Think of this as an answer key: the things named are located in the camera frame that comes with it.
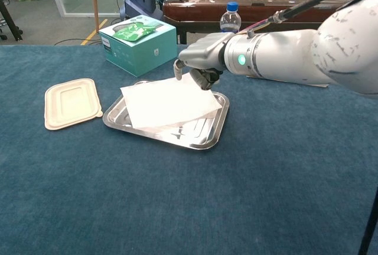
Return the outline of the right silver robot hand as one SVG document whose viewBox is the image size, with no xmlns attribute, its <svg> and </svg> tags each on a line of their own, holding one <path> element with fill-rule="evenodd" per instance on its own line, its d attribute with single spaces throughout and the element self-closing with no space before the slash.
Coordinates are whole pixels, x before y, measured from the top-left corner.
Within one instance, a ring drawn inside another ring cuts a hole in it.
<svg viewBox="0 0 378 255">
<path fill-rule="evenodd" d="M 202 90 L 210 90 L 226 70 L 224 52 L 232 36 L 232 32 L 211 33 L 182 50 L 173 66 L 175 78 L 181 80 L 183 68 L 189 67 L 195 83 Z"/>
</svg>

